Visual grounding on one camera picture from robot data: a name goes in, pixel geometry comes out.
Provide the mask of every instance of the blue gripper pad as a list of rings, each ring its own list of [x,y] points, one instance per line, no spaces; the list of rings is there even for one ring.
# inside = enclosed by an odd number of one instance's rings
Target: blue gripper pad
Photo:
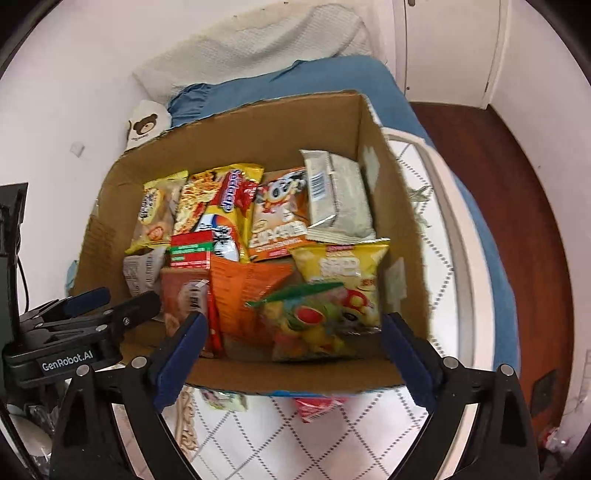
[[[152,380],[156,386],[154,407],[159,413],[177,401],[193,364],[205,346],[208,334],[207,319],[201,313],[194,313],[171,339],[176,341],[176,348]]]
[[[437,404],[436,382],[413,346],[411,329],[400,315],[391,313],[382,318],[381,335],[388,358],[400,371],[414,402],[431,413]]]
[[[69,318],[79,317],[91,310],[107,305],[110,301],[111,293],[108,288],[95,288],[94,290],[81,293],[76,297],[68,299],[64,306],[64,313]]]

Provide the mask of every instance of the cardboard box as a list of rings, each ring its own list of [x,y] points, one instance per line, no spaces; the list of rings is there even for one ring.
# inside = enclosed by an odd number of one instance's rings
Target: cardboard box
[[[127,151],[106,176],[98,208],[89,219],[74,294],[107,286],[112,303],[129,297],[122,262],[146,181],[184,169],[196,173],[237,162],[258,163],[266,171],[303,166],[299,149],[327,150],[361,164],[375,230],[378,236],[391,238],[380,267],[382,311],[400,301],[404,319],[416,335],[426,338],[428,294],[414,212],[395,157],[364,98],[355,92],[258,102],[174,128]],[[387,284],[394,284],[388,282],[392,275],[400,275],[400,262],[394,264],[401,257],[406,297],[394,299],[397,289]],[[163,337],[163,324],[144,323],[126,336],[121,345],[124,359],[149,355]],[[300,364],[202,358],[187,383],[249,394],[297,395],[354,394],[399,385],[402,380],[386,358]]]

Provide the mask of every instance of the blue bedsheet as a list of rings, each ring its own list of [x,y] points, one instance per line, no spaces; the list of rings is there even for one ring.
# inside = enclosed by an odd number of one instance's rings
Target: blue bedsheet
[[[173,127],[178,127],[259,100],[340,90],[363,93],[371,101],[384,126],[418,135],[433,145],[388,69],[381,62],[366,56],[299,60],[285,70],[258,77],[231,80],[219,85],[196,83],[173,98],[168,110],[173,117]],[[495,304],[495,367],[506,363],[519,372],[515,297],[480,209],[457,177],[456,183],[476,224],[491,277]]]

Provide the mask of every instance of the red wooden floor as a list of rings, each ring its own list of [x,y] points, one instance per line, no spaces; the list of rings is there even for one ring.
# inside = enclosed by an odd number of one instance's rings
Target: red wooden floor
[[[472,192],[495,238],[515,293],[521,386],[556,370],[551,406],[533,418],[536,433],[558,425],[573,352],[573,303],[554,215],[527,157],[496,112],[413,104],[443,158]]]

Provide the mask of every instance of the snack bag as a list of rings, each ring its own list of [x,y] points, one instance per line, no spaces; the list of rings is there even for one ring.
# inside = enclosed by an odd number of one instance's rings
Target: snack bag
[[[157,247],[145,255],[123,259],[123,276],[132,297],[153,290],[160,293],[160,269],[164,265],[166,247]]]
[[[207,317],[209,337],[201,356],[222,356],[222,339],[208,272],[197,268],[163,268],[160,276],[166,335],[173,336],[191,313],[203,313]]]
[[[308,282],[341,281],[347,289],[338,330],[364,333],[380,327],[378,265],[389,239],[354,245],[309,245],[291,250],[298,270]]]
[[[215,230],[203,230],[171,238],[171,267],[209,269],[212,255],[237,262],[238,251],[232,237],[219,236]]]
[[[199,389],[205,402],[216,410],[247,411],[246,395],[234,392],[218,392],[215,390]]]
[[[262,170],[236,163],[191,175],[181,193],[174,234],[212,230],[236,259],[248,262],[252,202]]]
[[[216,256],[211,263],[222,333],[249,345],[271,346],[271,332],[245,303],[260,300],[273,291],[291,275],[293,267],[287,263],[240,264]]]
[[[265,176],[257,188],[248,254],[253,262],[286,257],[288,248],[306,240],[308,221],[307,175],[304,167]]]
[[[323,150],[300,152],[310,180],[306,238],[339,245],[375,240],[359,164]]]
[[[295,409],[304,423],[312,423],[318,417],[343,406],[347,397],[294,398]]]
[[[188,175],[189,172],[184,170],[165,179],[144,183],[144,198],[131,246],[125,251],[127,255],[143,248],[167,247],[170,244],[178,197]]]
[[[336,328],[347,297],[342,282],[284,288],[248,306],[274,332],[273,360],[296,361],[351,356]]]

